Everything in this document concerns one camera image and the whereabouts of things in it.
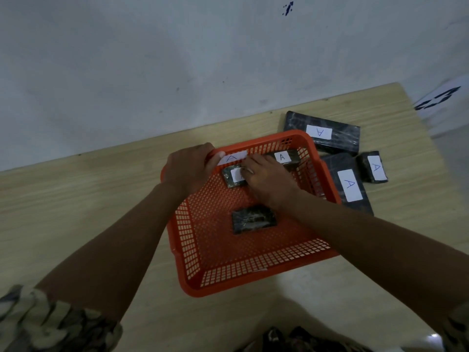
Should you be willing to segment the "person's right hand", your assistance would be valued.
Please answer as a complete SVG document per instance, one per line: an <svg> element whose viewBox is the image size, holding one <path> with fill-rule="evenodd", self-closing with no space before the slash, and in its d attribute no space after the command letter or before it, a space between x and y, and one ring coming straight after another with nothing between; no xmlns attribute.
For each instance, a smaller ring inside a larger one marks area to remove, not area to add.
<svg viewBox="0 0 469 352"><path fill-rule="evenodd" d="M253 195L264 205L281 210L300 192L295 179L283 165L272 158L266 179L246 180Z"/></svg>

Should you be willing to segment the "person's left hand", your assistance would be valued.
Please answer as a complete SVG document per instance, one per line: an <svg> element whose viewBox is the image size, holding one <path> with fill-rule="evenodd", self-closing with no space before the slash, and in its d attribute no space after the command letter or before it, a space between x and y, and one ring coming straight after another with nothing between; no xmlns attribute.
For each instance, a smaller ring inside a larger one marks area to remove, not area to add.
<svg viewBox="0 0 469 352"><path fill-rule="evenodd" d="M211 143L204 143L171 153L161 189L173 200L179 201L200 190L210 177L204 175L204 166L214 150Z"/></svg>

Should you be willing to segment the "small dark block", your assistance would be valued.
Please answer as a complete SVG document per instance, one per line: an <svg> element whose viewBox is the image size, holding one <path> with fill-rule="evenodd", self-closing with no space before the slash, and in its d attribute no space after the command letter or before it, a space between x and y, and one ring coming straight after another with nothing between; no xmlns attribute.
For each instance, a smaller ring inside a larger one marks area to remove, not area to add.
<svg viewBox="0 0 469 352"><path fill-rule="evenodd" d="M266 153L265 155L274 158L278 163L283 165L287 171L296 170L301 164L301 158L296 149L274 151Z"/></svg>
<svg viewBox="0 0 469 352"><path fill-rule="evenodd" d="M373 184L388 182L379 151L363 152L355 161L362 181Z"/></svg>
<svg viewBox="0 0 469 352"><path fill-rule="evenodd" d="M236 164L230 165L221 171L225 179L226 185L229 189L247 184L246 180L244 179L241 173L241 170L241 164Z"/></svg>
<svg viewBox="0 0 469 352"><path fill-rule="evenodd" d="M258 231L278 225L273 210L264 205L242 208L231 213L232 228L235 235Z"/></svg>

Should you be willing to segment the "orange plastic mesh basket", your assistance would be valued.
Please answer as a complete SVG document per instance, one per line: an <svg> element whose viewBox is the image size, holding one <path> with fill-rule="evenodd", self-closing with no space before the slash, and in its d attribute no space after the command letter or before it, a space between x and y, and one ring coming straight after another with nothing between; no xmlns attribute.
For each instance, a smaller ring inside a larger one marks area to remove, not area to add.
<svg viewBox="0 0 469 352"><path fill-rule="evenodd" d="M229 189L222 170L253 153L296 150L300 164L291 175L297 185L340 205L341 198L312 138L289 130L215 149L224 152L210 178L177 208L167 232L181 288L204 297L295 268L338 256L317 233L284 213L277 225L235 234L232 213L259 204L246 186Z"/></svg>

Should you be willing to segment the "person's left forearm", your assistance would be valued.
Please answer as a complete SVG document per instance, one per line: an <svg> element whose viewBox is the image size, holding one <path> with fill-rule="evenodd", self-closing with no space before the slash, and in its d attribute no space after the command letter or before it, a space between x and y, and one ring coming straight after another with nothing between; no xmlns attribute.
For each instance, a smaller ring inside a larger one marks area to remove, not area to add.
<svg viewBox="0 0 469 352"><path fill-rule="evenodd" d="M187 185L176 181L158 184L114 224L50 271L36 289L52 300L120 321L169 219L190 193Z"/></svg>

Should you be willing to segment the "person's right forearm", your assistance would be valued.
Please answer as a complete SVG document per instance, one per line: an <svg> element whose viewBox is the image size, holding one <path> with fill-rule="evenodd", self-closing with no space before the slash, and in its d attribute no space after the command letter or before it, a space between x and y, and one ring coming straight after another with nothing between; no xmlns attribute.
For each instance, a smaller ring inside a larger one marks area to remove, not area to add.
<svg viewBox="0 0 469 352"><path fill-rule="evenodd" d="M469 255L442 242L294 189L276 204L401 301L434 331L469 302Z"/></svg>

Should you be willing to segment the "large dark wrapped block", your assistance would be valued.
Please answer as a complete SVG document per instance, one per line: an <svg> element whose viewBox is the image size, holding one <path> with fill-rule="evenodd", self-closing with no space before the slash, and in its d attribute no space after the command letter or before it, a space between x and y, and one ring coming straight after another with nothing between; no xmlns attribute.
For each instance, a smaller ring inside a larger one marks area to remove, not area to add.
<svg viewBox="0 0 469 352"><path fill-rule="evenodd" d="M349 153L338 153L321 159L327 165L342 205L374 216L355 158Z"/></svg>
<svg viewBox="0 0 469 352"><path fill-rule="evenodd" d="M305 132L321 152L349 153L353 157L359 153L361 128L356 125L288 111L283 130Z"/></svg>

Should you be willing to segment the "white paper sign dark print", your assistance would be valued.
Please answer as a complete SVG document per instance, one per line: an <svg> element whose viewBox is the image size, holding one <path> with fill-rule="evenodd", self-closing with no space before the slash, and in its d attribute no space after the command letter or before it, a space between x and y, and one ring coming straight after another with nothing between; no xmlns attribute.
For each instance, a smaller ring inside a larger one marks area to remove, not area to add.
<svg viewBox="0 0 469 352"><path fill-rule="evenodd" d="M469 125L469 73L445 82L414 104L432 138Z"/></svg>

